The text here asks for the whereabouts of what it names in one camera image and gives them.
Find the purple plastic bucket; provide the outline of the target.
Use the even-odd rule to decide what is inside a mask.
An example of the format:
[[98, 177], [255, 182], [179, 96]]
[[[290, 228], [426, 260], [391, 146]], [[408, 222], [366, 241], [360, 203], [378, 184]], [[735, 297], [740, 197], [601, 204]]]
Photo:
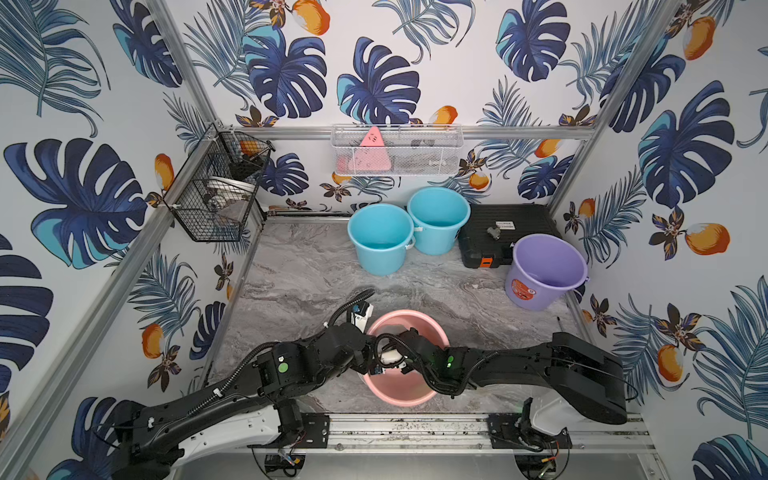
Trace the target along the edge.
[[545, 310], [589, 279], [582, 254], [553, 235], [522, 237], [513, 245], [512, 256], [505, 291], [514, 304], [527, 310]]

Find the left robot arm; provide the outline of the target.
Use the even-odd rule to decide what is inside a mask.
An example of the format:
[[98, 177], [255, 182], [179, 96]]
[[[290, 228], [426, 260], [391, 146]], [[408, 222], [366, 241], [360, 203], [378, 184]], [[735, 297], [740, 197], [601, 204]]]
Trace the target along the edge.
[[348, 370], [366, 372], [373, 338], [353, 323], [352, 314], [374, 293], [369, 288], [352, 297], [310, 337], [256, 347], [223, 380], [189, 396], [154, 406], [116, 406], [111, 477], [164, 479], [184, 455], [180, 444], [193, 435], [241, 413], [278, 408]]

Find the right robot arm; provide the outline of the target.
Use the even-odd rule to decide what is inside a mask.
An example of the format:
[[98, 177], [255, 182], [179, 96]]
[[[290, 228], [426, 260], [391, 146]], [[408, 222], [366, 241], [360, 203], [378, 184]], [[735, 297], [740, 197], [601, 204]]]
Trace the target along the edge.
[[451, 398], [490, 385], [528, 385], [553, 390], [591, 421], [623, 425], [628, 418], [622, 361], [570, 333], [530, 347], [483, 350], [441, 348], [411, 328], [378, 335], [371, 351], [371, 374], [403, 365]]

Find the pink plastic bucket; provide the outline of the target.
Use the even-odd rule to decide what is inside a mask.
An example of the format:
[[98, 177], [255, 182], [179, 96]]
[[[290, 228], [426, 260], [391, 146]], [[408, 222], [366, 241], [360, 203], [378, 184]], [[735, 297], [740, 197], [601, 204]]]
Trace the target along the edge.
[[[399, 334], [411, 328], [415, 328], [421, 336], [440, 348], [450, 346], [448, 337], [438, 322], [415, 310], [386, 313], [369, 323], [364, 332], [376, 336], [381, 333]], [[375, 396], [396, 407], [415, 407], [437, 395], [417, 371], [403, 374], [399, 368], [394, 368], [375, 375], [365, 374], [361, 379]]]

